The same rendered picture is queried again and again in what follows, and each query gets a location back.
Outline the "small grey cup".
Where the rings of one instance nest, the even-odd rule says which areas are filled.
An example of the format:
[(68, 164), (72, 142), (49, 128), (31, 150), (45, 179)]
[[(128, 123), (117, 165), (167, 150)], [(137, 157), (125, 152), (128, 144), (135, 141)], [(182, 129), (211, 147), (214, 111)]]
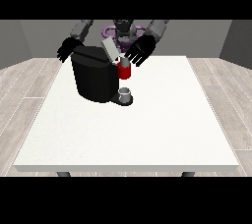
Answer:
[(122, 103), (127, 103), (131, 99), (131, 91), (128, 87), (121, 87), (118, 90), (119, 93), (119, 101)]

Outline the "black coffee machine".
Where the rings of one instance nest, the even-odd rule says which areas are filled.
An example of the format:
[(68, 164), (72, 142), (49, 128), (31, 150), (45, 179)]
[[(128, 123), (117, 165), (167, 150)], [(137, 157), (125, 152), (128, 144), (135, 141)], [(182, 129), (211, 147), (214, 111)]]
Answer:
[(79, 45), (71, 55), (71, 62), (77, 90), (83, 98), (98, 103), (114, 102), (121, 106), (133, 103), (132, 95), (122, 101), (118, 67), (109, 61), (102, 47)]

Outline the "small grey coffee pod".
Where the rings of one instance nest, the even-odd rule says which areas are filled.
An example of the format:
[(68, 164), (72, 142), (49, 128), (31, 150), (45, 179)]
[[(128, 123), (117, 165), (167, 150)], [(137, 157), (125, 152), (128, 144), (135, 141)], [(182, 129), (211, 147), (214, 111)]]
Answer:
[(120, 57), (120, 66), (124, 67), (124, 68), (129, 67), (130, 66), (129, 59), (127, 57), (121, 56)]

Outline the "red pod holder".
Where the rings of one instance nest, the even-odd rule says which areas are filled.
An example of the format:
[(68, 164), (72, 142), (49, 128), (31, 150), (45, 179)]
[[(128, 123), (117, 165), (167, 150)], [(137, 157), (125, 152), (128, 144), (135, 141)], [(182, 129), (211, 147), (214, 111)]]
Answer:
[(117, 64), (118, 78), (127, 80), (131, 77), (131, 66), (122, 67), (120, 63)]

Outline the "pale grey machine lid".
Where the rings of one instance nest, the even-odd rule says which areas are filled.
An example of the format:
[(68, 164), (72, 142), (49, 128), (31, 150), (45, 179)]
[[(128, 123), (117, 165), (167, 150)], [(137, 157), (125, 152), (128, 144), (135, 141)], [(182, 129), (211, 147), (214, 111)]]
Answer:
[(113, 62), (119, 56), (119, 52), (111, 37), (104, 39), (101, 42), (101, 46), (105, 50), (105, 53), (111, 62)]

